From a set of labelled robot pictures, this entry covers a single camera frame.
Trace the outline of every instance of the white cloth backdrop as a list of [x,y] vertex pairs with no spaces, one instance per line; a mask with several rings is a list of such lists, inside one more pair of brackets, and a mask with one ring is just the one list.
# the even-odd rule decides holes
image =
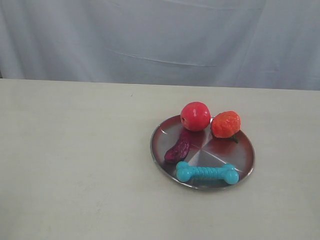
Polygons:
[[320,90],[320,0],[0,0],[0,71]]

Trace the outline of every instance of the plate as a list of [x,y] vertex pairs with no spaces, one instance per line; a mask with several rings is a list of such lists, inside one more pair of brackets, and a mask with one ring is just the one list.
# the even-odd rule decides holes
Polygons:
[[180,115],[162,122],[153,132],[150,141],[151,155],[155,164],[167,177],[184,186],[198,190],[218,190],[237,186],[253,171],[255,151],[248,137],[240,130],[235,135],[238,143],[228,138],[213,137],[209,126],[200,132],[191,132],[190,151],[185,162],[197,167],[222,167],[232,164],[239,174],[239,181],[229,185],[224,180],[191,179],[180,182],[176,177],[176,164],[166,163],[165,153],[177,142],[183,130]]

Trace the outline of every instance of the white table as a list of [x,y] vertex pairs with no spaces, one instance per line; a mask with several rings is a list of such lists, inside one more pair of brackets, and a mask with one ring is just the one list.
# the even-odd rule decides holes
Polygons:
[[[235,110],[256,165],[230,190],[166,178],[150,137]],[[319,240],[320,92],[0,80],[1,240]]]

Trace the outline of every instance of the dog bone toy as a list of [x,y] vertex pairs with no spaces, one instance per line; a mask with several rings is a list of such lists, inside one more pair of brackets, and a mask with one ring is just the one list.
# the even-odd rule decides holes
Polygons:
[[225,164],[222,167],[190,166],[185,161],[176,165],[176,178],[182,182],[188,182],[191,178],[224,180],[227,184],[233,185],[239,181],[239,174],[232,164]]

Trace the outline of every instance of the plate rim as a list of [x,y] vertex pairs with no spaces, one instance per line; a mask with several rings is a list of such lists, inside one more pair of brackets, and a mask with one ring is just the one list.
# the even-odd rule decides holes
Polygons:
[[[251,168],[250,168],[250,171],[247,173],[247,175],[242,178],[240,181],[238,181],[236,184],[233,184],[233,185],[227,185],[227,186],[221,186],[221,187],[215,187],[215,188],[204,188],[204,187],[199,187],[199,186],[194,186],[194,185],[191,185],[191,184],[188,184],[186,182],[181,182],[179,181],[178,179],[176,179],[175,177],[171,176],[170,174],[168,174],[159,164],[159,162],[156,160],[156,157],[153,153],[153,150],[152,150],[152,142],[153,142],[153,139],[154,139],[154,136],[157,132],[157,130],[160,128],[160,126],[165,123],[166,121],[168,121],[169,119],[173,119],[173,118],[177,118],[179,117],[180,115],[174,115],[174,116],[171,116],[165,120],[163,120],[160,124],[157,125],[157,127],[154,129],[152,135],[151,135],[151,138],[150,138],[150,152],[151,152],[151,156],[152,156],[152,160],[153,162],[155,163],[155,165],[157,166],[157,168],[169,179],[173,180],[174,182],[180,184],[180,185],[183,185],[184,187],[187,187],[189,189],[195,189],[195,190],[200,190],[200,191],[204,191],[204,192],[212,192],[212,191],[221,191],[221,190],[225,190],[225,189],[230,189],[230,188],[233,188],[233,187],[236,187],[238,185],[241,185],[243,182],[245,182],[248,177],[252,174],[252,172],[254,171],[254,168],[255,168],[255,165],[256,165],[256,153],[255,153],[255,149],[254,149],[254,146],[252,144],[252,142],[250,141],[249,137],[242,131],[242,130],[239,130],[241,131],[245,136],[246,138],[248,139],[249,143],[250,143],[250,146],[251,146],[251,149],[252,149],[252,156],[253,156],[253,161],[252,161],[252,165],[251,165]],[[212,119],[214,118],[215,116],[214,115],[211,115],[211,120],[210,120],[210,123],[212,121]]]

